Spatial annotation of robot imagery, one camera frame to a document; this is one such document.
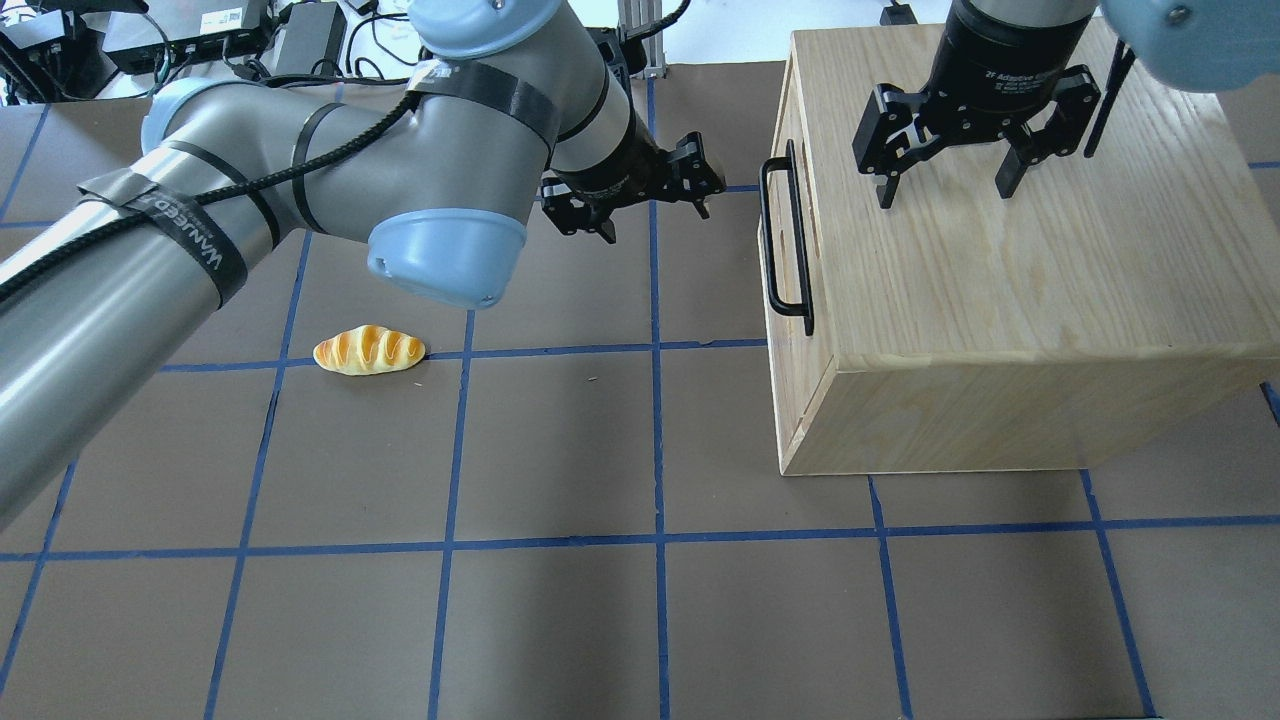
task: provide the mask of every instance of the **metal post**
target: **metal post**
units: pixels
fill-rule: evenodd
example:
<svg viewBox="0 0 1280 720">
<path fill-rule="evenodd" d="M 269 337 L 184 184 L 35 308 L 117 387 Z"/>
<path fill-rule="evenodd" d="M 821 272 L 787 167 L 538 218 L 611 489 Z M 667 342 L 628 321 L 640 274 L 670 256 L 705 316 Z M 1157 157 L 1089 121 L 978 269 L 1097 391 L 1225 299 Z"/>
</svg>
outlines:
<svg viewBox="0 0 1280 720">
<path fill-rule="evenodd" d="M 618 26 L 636 28 L 662 18 L 662 0 L 618 0 Z M 662 33 L 644 41 L 649 64 L 644 77 L 667 77 L 667 55 L 662 47 Z"/>
</svg>

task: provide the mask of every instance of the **wooden box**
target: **wooden box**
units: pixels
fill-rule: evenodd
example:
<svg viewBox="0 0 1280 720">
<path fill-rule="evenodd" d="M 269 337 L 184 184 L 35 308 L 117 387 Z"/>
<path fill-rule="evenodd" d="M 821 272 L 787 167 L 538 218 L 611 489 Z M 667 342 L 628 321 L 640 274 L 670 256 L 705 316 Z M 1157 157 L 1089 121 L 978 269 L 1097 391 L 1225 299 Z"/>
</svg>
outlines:
<svg viewBox="0 0 1280 720">
<path fill-rule="evenodd" d="M 951 147 L 879 209 L 856 123 L 876 82 L 924 83 L 940 36 L 792 36 L 773 154 L 794 142 L 815 332 L 765 307 L 783 474 L 1089 466 L 1280 372 L 1280 234 L 1217 99 L 1140 63 L 1096 158 L 1006 201 L 1006 143 Z M 1101 83 L 1114 44 L 1094 22 L 1075 61 Z M 783 173 L 767 193 L 795 301 Z"/>
</svg>

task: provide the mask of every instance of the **bread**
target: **bread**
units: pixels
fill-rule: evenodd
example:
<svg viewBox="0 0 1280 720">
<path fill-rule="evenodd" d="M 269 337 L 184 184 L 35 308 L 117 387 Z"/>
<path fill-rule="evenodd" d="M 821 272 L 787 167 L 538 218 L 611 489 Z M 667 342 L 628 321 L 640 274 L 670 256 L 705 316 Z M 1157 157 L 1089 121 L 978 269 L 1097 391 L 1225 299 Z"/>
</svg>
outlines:
<svg viewBox="0 0 1280 720">
<path fill-rule="evenodd" d="M 426 357 L 426 343 L 380 325 L 360 325 L 321 342 L 311 356 L 325 370 L 375 375 L 412 368 Z"/>
</svg>

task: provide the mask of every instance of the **drawer handle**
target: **drawer handle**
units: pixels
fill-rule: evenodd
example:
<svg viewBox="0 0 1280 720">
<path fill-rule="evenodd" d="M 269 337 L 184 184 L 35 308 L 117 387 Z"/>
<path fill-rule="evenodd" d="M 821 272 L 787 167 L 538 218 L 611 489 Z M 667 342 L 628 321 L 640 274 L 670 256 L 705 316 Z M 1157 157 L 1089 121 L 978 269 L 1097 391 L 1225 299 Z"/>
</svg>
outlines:
<svg viewBox="0 0 1280 720">
<path fill-rule="evenodd" d="M 791 196 L 791 224 L 796 236 L 796 265 L 800 274 L 800 302 L 783 302 L 778 293 L 778 272 L 773 263 L 773 219 L 769 217 L 769 176 L 786 170 Z M 804 224 L 800 222 L 800 183 L 796 181 L 795 142 L 787 141 L 785 158 L 769 158 L 760 165 L 760 222 L 764 225 L 764 278 L 769 307 L 780 315 L 804 318 L 804 334 L 813 334 L 813 292 L 809 288 L 809 252 L 805 249 Z"/>
</svg>

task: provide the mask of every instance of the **sticker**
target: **sticker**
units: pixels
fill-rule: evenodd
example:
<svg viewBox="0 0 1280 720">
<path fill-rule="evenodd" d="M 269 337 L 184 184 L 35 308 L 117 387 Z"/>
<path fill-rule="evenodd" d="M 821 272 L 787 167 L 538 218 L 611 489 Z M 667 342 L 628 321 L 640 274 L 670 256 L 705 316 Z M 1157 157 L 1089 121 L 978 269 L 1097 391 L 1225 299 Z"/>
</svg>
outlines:
<svg viewBox="0 0 1280 720">
<path fill-rule="evenodd" d="M 229 29 L 241 29 L 243 22 L 244 22 L 243 8 L 234 8 L 230 10 L 214 10 L 212 13 L 205 13 L 200 15 L 200 35 L 227 32 Z"/>
</svg>

